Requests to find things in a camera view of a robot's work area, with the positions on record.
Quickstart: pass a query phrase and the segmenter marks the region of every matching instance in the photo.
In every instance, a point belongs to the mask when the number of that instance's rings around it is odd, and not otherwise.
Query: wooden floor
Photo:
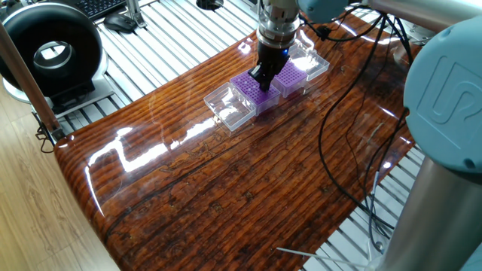
[[[118,270],[53,154],[40,152],[37,128],[30,107],[0,84],[0,270]]]

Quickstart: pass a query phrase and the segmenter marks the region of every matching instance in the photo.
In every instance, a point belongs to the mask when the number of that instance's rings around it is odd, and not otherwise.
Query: keyboard
[[[75,6],[84,12],[92,21],[123,8],[126,0],[80,0]]]

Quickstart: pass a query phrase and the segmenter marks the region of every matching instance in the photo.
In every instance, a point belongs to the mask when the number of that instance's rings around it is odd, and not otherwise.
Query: glossy wooden tabletop
[[[345,27],[360,32],[367,26],[350,17]],[[310,82],[308,94],[281,98],[233,134],[203,97],[255,64],[254,33],[56,145],[75,198],[122,270],[294,270],[304,259],[276,247],[314,252],[355,208],[328,179],[317,136],[373,39],[336,44],[321,42],[308,29],[301,34],[330,62],[328,72]],[[351,36],[343,27],[332,35]],[[392,54],[372,82],[383,66],[387,38],[323,136],[331,171],[359,199],[363,193],[346,141],[363,176],[403,110],[405,74]],[[400,131],[384,168],[408,151],[410,140],[406,129]]]

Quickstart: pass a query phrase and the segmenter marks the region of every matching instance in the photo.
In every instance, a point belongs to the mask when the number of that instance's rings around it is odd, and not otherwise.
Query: purple pipette tip rack
[[[307,82],[308,74],[301,71],[296,65],[288,61],[281,72],[273,79],[273,86],[278,89],[284,98],[304,87]]]
[[[231,78],[230,82],[255,104],[256,116],[279,102],[280,92],[273,85],[270,85],[270,89],[264,92],[259,87],[259,83],[247,71]]]

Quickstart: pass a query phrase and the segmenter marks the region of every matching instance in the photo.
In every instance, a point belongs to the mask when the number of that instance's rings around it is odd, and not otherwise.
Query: clear plastic box
[[[290,61],[301,71],[307,73],[307,81],[311,81],[328,70],[330,63],[318,55],[316,50],[302,43],[289,48]]]
[[[286,98],[294,91],[304,87],[307,83],[307,77],[306,72],[301,71],[293,62],[288,61],[281,72],[271,81],[271,84],[281,92],[283,98]]]
[[[256,116],[279,102],[281,93],[272,84],[270,89],[264,92],[260,89],[259,83],[248,74],[248,71],[231,78],[230,82],[255,104]]]
[[[256,114],[255,104],[232,83],[220,86],[204,102],[231,132]]]

